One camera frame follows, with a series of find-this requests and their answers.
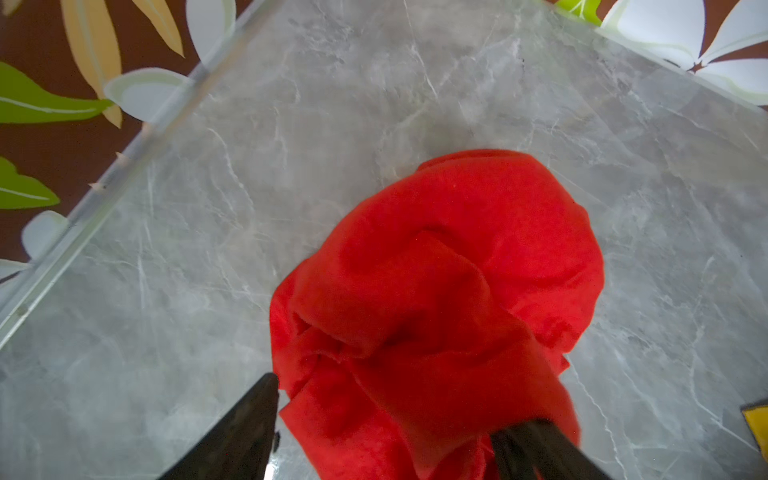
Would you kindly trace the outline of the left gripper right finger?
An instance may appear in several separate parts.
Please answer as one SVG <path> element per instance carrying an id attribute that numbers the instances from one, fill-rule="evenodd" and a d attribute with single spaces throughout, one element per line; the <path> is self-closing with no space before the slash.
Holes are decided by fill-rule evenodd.
<path id="1" fill-rule="evenodd" d="M 551 422 L 524 422 L 490 439 L 502 480 L 611 480 Z"/>

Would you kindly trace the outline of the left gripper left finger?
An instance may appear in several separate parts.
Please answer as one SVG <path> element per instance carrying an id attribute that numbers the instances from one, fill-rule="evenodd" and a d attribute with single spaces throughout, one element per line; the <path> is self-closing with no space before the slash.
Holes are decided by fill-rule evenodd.
<path id="1" fill-rule="evenodd" d="M 277 375 L 264 374 L 160 479 L 264 478 L 273 451 L 278 386 Z"/>

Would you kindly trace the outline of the red cloth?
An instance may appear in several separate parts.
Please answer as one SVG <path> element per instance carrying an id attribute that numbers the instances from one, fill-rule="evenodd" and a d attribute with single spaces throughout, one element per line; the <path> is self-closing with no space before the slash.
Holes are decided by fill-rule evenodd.
<path id="1" fill-rule="evenodd" d="M 425 162 L 277 287 L 281 418 L 323 479 L 495 479 L 496 431 L 579 441 L 560 375 L 603 286 L 586 210 L 538 160 Z"/>

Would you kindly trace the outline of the yellow cloth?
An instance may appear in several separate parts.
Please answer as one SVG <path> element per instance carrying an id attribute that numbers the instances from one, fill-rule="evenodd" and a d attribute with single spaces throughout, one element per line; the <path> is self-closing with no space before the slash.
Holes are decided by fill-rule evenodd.
<path id="1" fill-rule="evenodd" d="M 744 405 L 741 407 L 741 413 L 762 458 L 768 461 L 768 401 L 764 399 Z"/>

